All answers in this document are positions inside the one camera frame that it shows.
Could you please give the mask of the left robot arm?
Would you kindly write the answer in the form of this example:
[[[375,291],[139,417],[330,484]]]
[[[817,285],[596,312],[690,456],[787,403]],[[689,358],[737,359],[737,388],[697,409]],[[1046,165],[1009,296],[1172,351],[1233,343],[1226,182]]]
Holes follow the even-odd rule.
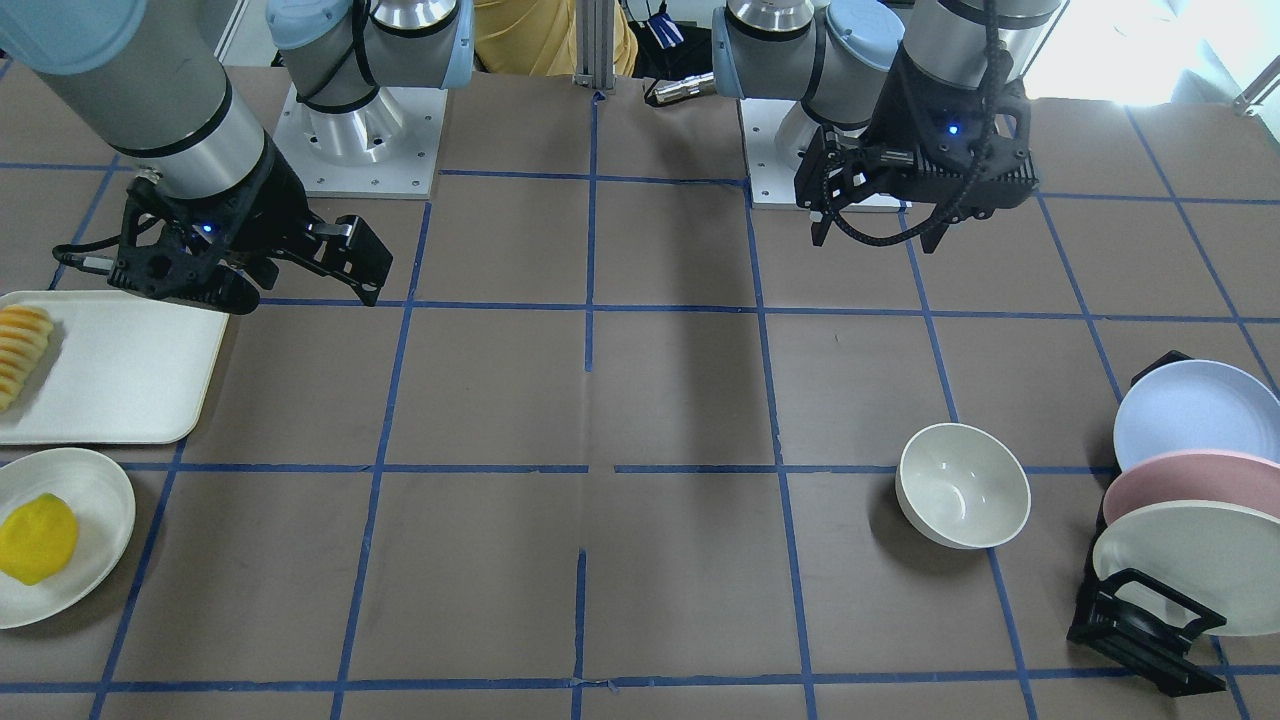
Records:
[[[1024,77],[1062,1],[727,1],[712,26],[717,92],[788,100],[815,129],[795,202],[822,246],[872,247],[1025,202],[1041,186]]]

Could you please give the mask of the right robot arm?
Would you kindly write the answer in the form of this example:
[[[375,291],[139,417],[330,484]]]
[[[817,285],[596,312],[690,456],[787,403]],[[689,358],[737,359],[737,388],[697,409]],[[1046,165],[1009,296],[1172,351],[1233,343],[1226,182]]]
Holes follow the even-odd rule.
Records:
[[[471,1],[270,1],[306,156],[371,168],[416,149],[398,88],[474,70]],[[356,215],[324,220],[201,38],[192,1],[5,1],[3,50],[137,173],[119,232],[61,245],[64,266],[128,293],[244,315],[291,263],[374,306],[393,256]]]

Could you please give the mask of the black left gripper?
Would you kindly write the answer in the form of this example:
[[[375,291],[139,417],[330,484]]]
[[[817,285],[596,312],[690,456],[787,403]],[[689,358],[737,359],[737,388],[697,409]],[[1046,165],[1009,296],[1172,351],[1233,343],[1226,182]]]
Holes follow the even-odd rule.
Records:
[[[973,186],[957,209],[946,206],[964,187],[986,118],[1006,118],[1012,133],[989,137]],[[933,254],[961,219],[986,219],[1014,209],[1041,186],[1029,147],[1030,104],[1019,78],[983,88],[945,83],[927,74],[906,49],[893,59],[870,122],[860,136],[840,142],[815,132],[795,176],[796,204],[810,211],[810,238],[822,247],[838,213],[873,193],[934,205],[920,232],[920,249]]]

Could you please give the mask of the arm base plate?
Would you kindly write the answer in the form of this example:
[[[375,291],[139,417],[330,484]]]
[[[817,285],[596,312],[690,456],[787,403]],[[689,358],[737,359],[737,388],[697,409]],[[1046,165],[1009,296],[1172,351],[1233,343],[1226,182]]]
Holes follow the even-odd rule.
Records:
[[[381,88],[364,108],[320,113],[289,87],[273,140],[314,199],[429,200],[449,92]]]
[[[742,99],[739,110],[753,205],[799,211],[794,177],[818,124],[797,101]]]

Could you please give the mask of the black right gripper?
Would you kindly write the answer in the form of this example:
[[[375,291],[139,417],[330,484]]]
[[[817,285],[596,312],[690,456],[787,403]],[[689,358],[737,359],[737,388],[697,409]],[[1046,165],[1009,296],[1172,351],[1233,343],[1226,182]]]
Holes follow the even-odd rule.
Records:
[[[348,286],[376,305],[394,258],[358,215],[321,222],[278,150],[266,150],[238,183],[204,199],[175,199],[134,178],[108,283],[141,297],[247,315],[273,288],[275,260]]]

